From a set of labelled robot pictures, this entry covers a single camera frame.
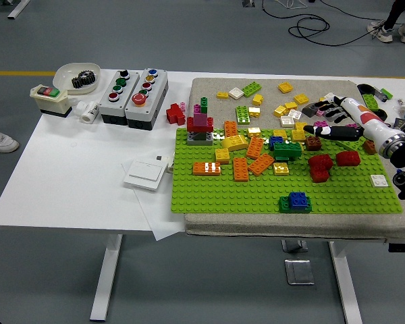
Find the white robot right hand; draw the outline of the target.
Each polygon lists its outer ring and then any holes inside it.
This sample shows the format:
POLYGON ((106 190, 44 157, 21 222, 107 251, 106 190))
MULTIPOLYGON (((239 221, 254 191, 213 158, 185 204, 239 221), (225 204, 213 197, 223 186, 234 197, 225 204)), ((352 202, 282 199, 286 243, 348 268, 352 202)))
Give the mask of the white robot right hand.
POLYGON ((304 131, 326 140, 357 141, 361 136, 372 140, 378 149, 385 148, 398 140, 405 140, 405 133, 388 127, 385 122, 371 110, 353 98, 337 97, 334 94, 328 96, 325 101, 314 104, 321 110, 340 107, 336 112, 344 110, 353 121, 361 127, 354 129, 347 126, 305 126, 304 131))

